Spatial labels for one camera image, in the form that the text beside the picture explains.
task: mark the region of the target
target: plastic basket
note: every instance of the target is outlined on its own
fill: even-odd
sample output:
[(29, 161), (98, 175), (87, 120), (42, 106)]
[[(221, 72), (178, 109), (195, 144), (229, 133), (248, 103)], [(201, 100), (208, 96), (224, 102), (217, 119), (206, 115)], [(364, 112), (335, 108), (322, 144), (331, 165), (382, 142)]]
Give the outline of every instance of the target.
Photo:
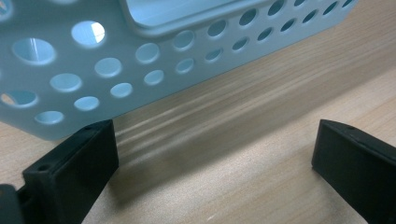
[(357, 0), (0, 0), (0, 120), (44, 139), (342, 21)]

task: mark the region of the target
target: circular hole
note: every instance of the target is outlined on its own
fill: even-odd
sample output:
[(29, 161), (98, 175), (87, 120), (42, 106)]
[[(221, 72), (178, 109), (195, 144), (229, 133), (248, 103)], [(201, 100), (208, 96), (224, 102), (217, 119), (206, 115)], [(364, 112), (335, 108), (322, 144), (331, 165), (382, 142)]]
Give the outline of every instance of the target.
[(136, 59), (141, 63), (152, 63), (158, 57), (160, 57), (160, 48), (156, 44), (142, 45), (136, 51)]
[(280, 9), (282, 9), (284, 4), (284, 0), (277, 0), (274, 2), (268, 10), (268, 16), (274, 16), (277, 12), (279, 12)]
[(174, 40), (174, 46), (177, 49), (186, 49), (192, 46), (194, 33), (192, 31), (183, 31), (179, 33)]
[(207, 33), (210, 36), (220, 35), (224, 31), (226, 25), (227, 25), (226, 21), (216, 21), (215, 23), (210, 25), (209, 29), (207, 30)]
[(129, 83), (121, 83), (111, 88), (110, 93), (116, 98), (123, 98), (130, 95), (133, 91)]
[(180, 74), (186, 74), (194, 67), (194, 59), (185, 59), (177, 64), (176, 70)]
[(315, 17), (315, 15), (317, 15), (317, 13), (318, 13), (317, 10), (311, 11), (311, 12), (304, 18), (303, 23), (307, 23), (307, 22), (311, 21), (311, 20)]
[(327, 7), (323, 12), (323, 16), (329, 14), (337, 6), (337, 4), (338, 2), (334, 2), (329, 7)]
[(39, 171), (39, 172), (45, 172), (45, 171), (48, 171), (50, 169), (50, 165), (40, 165), (38, 168), (37, 168), (37, 170)]
[(244, 38), (236, 41), (236, 43), (233, 44), (233, 50), (242, 49), (246, 45), (247, 42), (248, 42), (248, 38), (247, 37), (244, 37)]
[(73, 27), (72, 36), (80, 45), (92, 48), (105, 38), (105, 28), (96, 21), (82, 21)]
[(49, 84), (57, 91), (75, 91), (81, 87), (81, 78), (69, 73), (64, 73), (53, 77)]
[(272, 32), (273, 32), (273, 28), (272, 28), (272, 27), (267, 28), (266, 30), (264, 30), (264, 31), (259, 35), (259, 37), (257, 37), (257, 40), (258, 40), (258, 41), (263, 41), (263, 40), (265, 40), (266, 38), (268, 38), (268, 36), (269, 36)]
[(1, 95), (1, 101), (7, 105), (25, 107), (32, 105), (37, 96), (30, 91), (9, 91)]
[(53, 125), (64, 120), (64, 114), (59, 111), (46, 111), (35, 116), (35, 120), (41, 124)]
[(32, 64), (45, 64), (55, 58), (53, 46), (42, 39), (25, 38), (14, 43), (12, 46), (14, 54)]
[(343, 7), (347, 7), (349, 4), (351, 4), (353, 0), (347, 0), (344, 4)]
[(239, 24), (242, 26), (248, 25), (256, 17), (256, 14), (257, 14), (257, 10), (255, 8), (245, 12), (244, 15), (241, 17), (241, 19), (239, 20)]
[(222, 49), (215, 49), (206, 54), (205, 59), (210, 62), (216, 61), (222, 53)]
[(99, 106), (99, 100), (93, 96), (86, 96), (76, 100), (74, 105), (81, 111), (90, 111)]
[(105, 58), (97, 62), (94, 69), (102, 77), (114, 77), (121, 71), (122, 64), (116, 58)]
[(291, 19), (287, 21), (282, 28), (280, 29), (281, 32), (285, 32), (291, 28), (291, 26), (296, 22), (296, 19)]
[(149, 86), (155, 86), (163, 81), (164, 73), (162, 70), (155, 70), (145, 76), (145, 82)]
[(305, 1), (305, 0), (296, 0), (296, 1), (294, 2), (294, 6), (297, 7), (297, 6), (299, 6), (300, 4), (302, 4), (304, 1)]
[(11, 15), (12, 5), (9, 0), (0, 0), (0, 21), (7, 19)]

